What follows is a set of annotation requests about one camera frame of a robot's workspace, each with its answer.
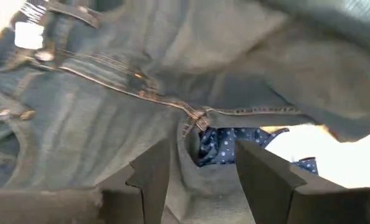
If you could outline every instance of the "jeans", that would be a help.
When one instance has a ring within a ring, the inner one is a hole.
[[[94,186],[170,138],[163,223],[251,223],[235,165],[195,165],[201,131],[370,133],[370,51],[333,29],[257,1],[48,8],[53,60],[14,46],[16,17],[0,35],[0,187]]]

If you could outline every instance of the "stitching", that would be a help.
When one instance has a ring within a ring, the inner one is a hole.
[[[186,122],[184,123],[184,129],[182,130],[183,138],[185,138],[189,134],[194,124],[195,124],[195,120],[191,119],[191,117],[188,117]]]
[[[101,63],[101,64],[104,64],[104,65],[107,65],[111,68],[115,68],[119,71],[122,71],[122,72],[125,72],[126,74],[128,75],[132,75],[132,72],[130,71],[130,66],[123,63],[123,62],[119,62],[117,60],[114,60],[112,58],[109,58],[107,56],[104,56],[102,54],[97,54],[95,53],[94,55],[97,55],[97,56],[101,56],[107,60],[110,60],[111,62],[107,62],[106,60],[103,60],[101,58],[98,58],[98,57],[94,57],[92,55],[85,55],[85,54],[80,54],[80,53],[74,53],[74,52],[71,52],[71,51],[68,51],[68,50],[64,50],[64,49],[59,49],[59,51],[62,51],[62,54],[65,54],[66,56],[69,56],[69,57],[73,57],[73,58],[92,58],[94,59],[95,61]]]
[[[161,103],[161,104],[164,104],[164,105],[169,105],[169,106],[173,106],[173,107],[175,107],[175,108],[182,109],[182,110],[184,110],[184,111],[185,111],[189,116],[191,116],[193,119],[195,119],[195,120],[196,120],[196,119],[198,119],[198,118],[197,118],[197,116],[195,116],[195,115],[194,115],[195,110],[194,110],[193,108],[191,108],[190,106],[185,106],[185,105],[187,105],[187,104],[185,104],[185,103],[176,104],[176,103],[173,103],[173,102],[170,102],[170,101],[163,100],[162,98],[160,98],[160,97],[158,97],[158,96],[155,96],[155,98],[149,98],[149,97],[145,97],[145,93],[144,93],[144,94],[135,94],[135,93],[130,93],[130,92],[124,91],[124,90],[122,90],[122,89],[120,89],[120,88],[117,88],[117,87],[115,87],[115,86],[109,85],[109,84],[107,84],[107,83],[105,83],[105,82],[102,82],[102,81],[100,81],[100,80],[96,80],[96,79],[94,79],[94,78],[92,78],[92,77],[89,77],[89,76],[87,76],[87,75],[84,75],[84,74],[82,74],[82,73],[80,73],[80,72],[78,72],[78,71],[76,71],[76,70],[73,70],[73,69],[71,69],[71,68],[69,68],[69,67],[60,67],[60,69],[62,69],[63,71],[68,71],[68,72],[74,73],[74,74],[79,75],[79,76],[81,76],[81,77],[84,77],[84,78],[86,78],[86,79],[88,79],[88,80],[91,80],[91,81],[93,81],[93,82],[99,83],[99,84],[101,84],[101,85],[103,85],[103,86],[105,86],[105,87],[108,87],[108,88],[111,88],[111,89],[113,89],[113,90],[116,90],[116,91],[119,91],[119,92],[125,93],[125,94],[127,94],[127,95],[135,96],[135,97],[137,97],[137,98],[141,98],[141,99],[144,99],[144,100],[152,101],[152,102],[155,102],[155,103]]]
[[[64,55],[66,55],[68,57],[72,57],[72,58],[92,58],[92,59],[94,59],[95,61],[97,61],[101,64],[104,64],[104,65],[109,66],[111,68],[115,68],[116,70],[119,70],[119,71],[121,71],[121,72],[123,72],[127,75],[132,75],[132,73],[130,71],[128,71],[127,69],[125,69],[125,68],[119,67],[119,66],[117,66],[117,65],[115,65],[111,62],[104,61],[100,58],[97,58],[97,57],[94,57],[94,56],[91,56],[91,55],[73,54],[73,52],[69,52],[69,51],[64,50],[64,49],[59,49],[59,51],[62,51],[61,54],[64,54]]]
[[[107,78],[105,78],[105,77],[103,77],[103,76],[97,76],[99,79],[101,79],[103,82],[107,82],[107,83],[112,83],[112,81],[111,80],[109,80],[109,79],[107,79]],[[123,84],[121,84],[121,83],[114,83],[114,85],[116,85],[116,86],[120,86],[120,87],[122,87],[122,91],[124,91],[124,89],[126,88],[126,86],[125,85],[123,85]]]
[[[65,50],[65,49],[59,49],[59,50],[61,51],[62,54],[65,54],[68,57],[72,57],[72,58],[92,58],[96,62],[99,62],[99,63],[104,64],[106,66],[109,66],[111,68],[115,68],[115,69],[117,69],[117,70],[119,70],[119,71],[121,71],[121,72],[123,72],[127,75],[133,75],[133,72],[130,70],[130,66],[128,64],[117,61],[113,58],[110,58],[108,55],[95,53],[94,56],[93,56],[93,55],[86,55],[86,54],[78,54],[78,53],[70,52],[70,51]],[[106,78],[103,78],[103,77],[98,77],[98,78],[103,79],[105,82],[111,82],[110,80],[107,80]],[[150,79],[150,77],[147,77],[147,76],[142,77],[142,78],[145,78],[147,80],[152,80],[152,79]],[[144,100],[150,100],[150,101],[153,101],[155,103],[163,103],[163,104],[166,104],[166,105],[171,105],[171,106],[175,106],[177,108],[181,108],[181,109],[185,110],[186,113],[188,113],[188,115],[191,116],[192,118],[194,118],[196,120],[201,119],[202,122],[204,122],[205,125],[208,124],[207,120],[203,116],[204,114],[198,115],[198,112],[195,109],[193,109],[192,107],[190,107],[188,104],[186,104],[183,101],[170,101],[170,100],[167,100],[167,99],[164,99],[164,98],[160,97],[157,94],[151,95],[151,97],[149,98],[149,97],[145,96],[145,92],[143,92],[143,91],[140,91],[138,94],[135,94],[135,95],[139,98],[144,99]],[[209,109],[206,110],[206,112],[208,112],[208,111],[216,111],[216,112],[221,113],[221,114],[239,115],[239,116],[254,115],[254,114],[294,114],[294,115],[303,114],[300,110],[296,109],[294,106],[255,107],[255,108],[251,108],[251,109],[235,109],[235,110],[209,108]]]
[[[206,120],[203,117],[201,117],[201,120],[199,119],[199,120],[196,121],[196,125],[202,131],[205,131],[206,128],[208,127],[208,123],[206,122]]]
[[[214,109],[209,108],[206,112],[216,111],[225,115],[253,115],[253,114],[292,114],[298,115],[303,114],[300,110],[294,106],[284,107],[254,107],[251,109],[236,109],[236,110],[225,110],[225,109]]]

